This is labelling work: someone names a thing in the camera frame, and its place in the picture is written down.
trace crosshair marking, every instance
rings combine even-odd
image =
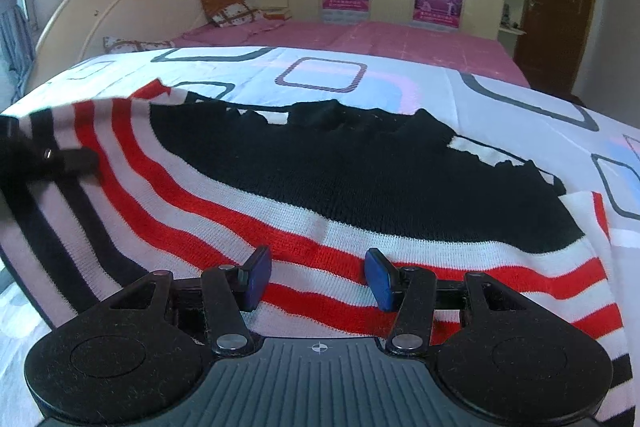
[[[311,346],[311,349],[313,349],[318,355],[322,355],[327,349],[329,349],[329,346],[318,342],[317,344]]]

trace gray curtain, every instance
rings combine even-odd
[[[17,0],[0,0],[0,57],[8,65],[9,80],[15,88],[12,102],[16,102],[24,96],[35,58],[29,24]]]

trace brown door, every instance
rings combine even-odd
[[[594,0],[527,0],[514,60],[531,87],[567,97],[574,85]]]

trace metal screw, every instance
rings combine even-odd
[[[402,335],[394,336],[391,343],[403,351],[414,351],[422,345],[422,339],[418,335],[403,333]]]
[[[216,340],[216,344],[220,349],[225,349],[226,351],[237,351],[238,349],[242,349],[246,346],[247,339],[238,335],[237,333],[229,333],[228,335],[222,335],[218,337]]]

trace cream headboard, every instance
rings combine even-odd
[[[205,23],[200,0],[64,0],[38,41],[27,91],[102,55],[103,37],[166,40]]]

